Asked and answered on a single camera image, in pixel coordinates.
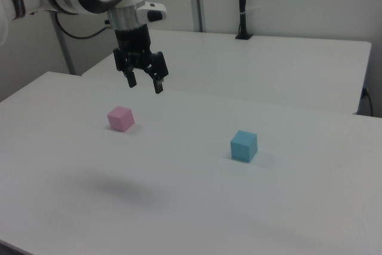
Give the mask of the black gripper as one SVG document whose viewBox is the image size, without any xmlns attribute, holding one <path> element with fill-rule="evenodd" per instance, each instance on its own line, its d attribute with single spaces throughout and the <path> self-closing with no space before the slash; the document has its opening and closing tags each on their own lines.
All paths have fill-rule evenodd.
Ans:
<svg viewBox="0 0 382 255">
<path fill-rule="evenodd" d="M 134 68 L 143 69 L 153 80 L 156 94 L 163 91 L 169 74 L 161 51 L 151 53 L 149 28 L 146 24 L 132 30 L 115 30 L 118 48 L 113 51 L 116 69 L 124 74 L 130 88 L 137 85 Z"/>
</svg>

